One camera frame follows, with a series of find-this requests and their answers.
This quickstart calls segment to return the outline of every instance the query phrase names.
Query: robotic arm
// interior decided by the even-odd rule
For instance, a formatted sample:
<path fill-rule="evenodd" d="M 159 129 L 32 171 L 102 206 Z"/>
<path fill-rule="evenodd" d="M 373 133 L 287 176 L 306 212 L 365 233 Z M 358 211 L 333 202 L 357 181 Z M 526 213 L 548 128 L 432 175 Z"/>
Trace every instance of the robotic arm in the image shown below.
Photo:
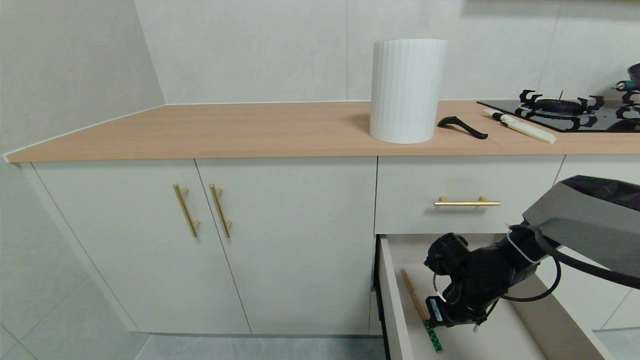
<path fill-rule="evenodd" d="M 500 298 L 542 299 L 560 280 L 559 262 L 640 289 L 640 186 L 574 176 L 557 183 L 523 217 L 504 239 L 474 251 L 469 251 L 464 237 L 454 233 L 431 245 L 424 264 L 434 272 L 434 285 L 436 275 L 451 277 L 440 296 L 426 299 L 432 327 L 480 325 Z M 611 270 L 557 251 L 563 245 Z M 548 291 L 528 299 L 506 295 L 510 287 L 535 273 L 539 262 L 549 255 L 558 274 Z"/>

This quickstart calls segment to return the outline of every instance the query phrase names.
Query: white ribbed vase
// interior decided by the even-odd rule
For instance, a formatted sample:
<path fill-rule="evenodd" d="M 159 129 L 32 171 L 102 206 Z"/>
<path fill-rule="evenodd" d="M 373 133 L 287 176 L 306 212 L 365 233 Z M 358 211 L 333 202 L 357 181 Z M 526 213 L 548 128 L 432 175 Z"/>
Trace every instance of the white ribbed vase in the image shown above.
<path fill-rule="evenodd" d="M 373 50 L 370 134 L 391 143 L 433 137 L 447 41 L 378 41 Z"/>

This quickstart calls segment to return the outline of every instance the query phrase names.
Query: gold handle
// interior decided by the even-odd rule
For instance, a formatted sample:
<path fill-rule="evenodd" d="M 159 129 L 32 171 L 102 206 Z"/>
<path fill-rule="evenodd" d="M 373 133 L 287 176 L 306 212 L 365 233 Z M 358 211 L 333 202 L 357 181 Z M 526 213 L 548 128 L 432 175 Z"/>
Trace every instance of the gold handle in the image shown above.
<path fill-rule="evenodd" d="M 225 220 L 225 214 L 222 213 L 222 207 L 220 206 L 219 196 L 222 194 L 222 188 L 217 188 L 216 185 L 209 185 L 209 190 L 211 190 L 211 197 L 213 197 L 213 202 L 216 203 L 216 210 L 218 210 L 218 216 L 220 217 L 220 221 L 222 222 L 222 228 L 225 230 L 225 236 L 229 238 L 229 227 L 233 224 L 233 221 Z"/>
<path fill-rule="evenodd" d="M 191 221 L 191 215 L 189 214 L 189 209 L 184 203 L 183 195 L 189 192 L 189 188 L 180 189 L 180 185 L 173 184 L 173 190 L 175 191 L 175 196 L 178 198 L 178 203 L 180 203 L 180 207 L 182 208 L 182 212 L 184 214 L 184 218 L 187 220 L 187 224 L 189 224 L 189 230 L 191 230 L 191 235 L 194 238 L 198 237 L 198 233 L 196 232 L 196 228 L 200 225 L 200 221 L 196 220 L 195 222 Z"/>
<path fill-rule="evenodd" d="M 433 203 L 435 206 L 500 206 L 499 201 L 489 201 L 486 197 L 480 196 L 478 201 L 449 201 L 446 197 L 441 196 L 438 201 Z"/>

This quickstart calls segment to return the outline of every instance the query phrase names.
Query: kitchen counter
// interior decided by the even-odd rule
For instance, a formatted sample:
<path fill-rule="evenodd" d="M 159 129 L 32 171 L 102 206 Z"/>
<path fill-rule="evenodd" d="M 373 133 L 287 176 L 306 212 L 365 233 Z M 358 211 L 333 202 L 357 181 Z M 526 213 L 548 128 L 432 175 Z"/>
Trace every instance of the kitchen counter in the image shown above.
<path fill-rule="evenodd" d="M 369 102 L 165 105 L 11 152 L 7 161 L 81 161 L 314 156 L 640 154 L 640 133 L 558 133 L 547 144 L 484 115 L 471 100 L 440 101 L 480 132 L 436 128 L 424 143 L 398 145 L 369 135 Z"/>

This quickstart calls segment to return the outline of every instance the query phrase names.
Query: black glass cooktop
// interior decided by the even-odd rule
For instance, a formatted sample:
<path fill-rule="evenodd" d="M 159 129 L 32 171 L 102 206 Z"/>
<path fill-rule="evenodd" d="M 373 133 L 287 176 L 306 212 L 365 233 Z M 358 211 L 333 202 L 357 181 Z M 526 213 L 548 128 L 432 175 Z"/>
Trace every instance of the black glass cooktop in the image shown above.
<path fill-rule="evenodd" d="M 479 104 L 563 133 L 640 133 L 640 92 L 622 99 L 557 100 L 524 90 L 520 100 L 487 100 Z"/>

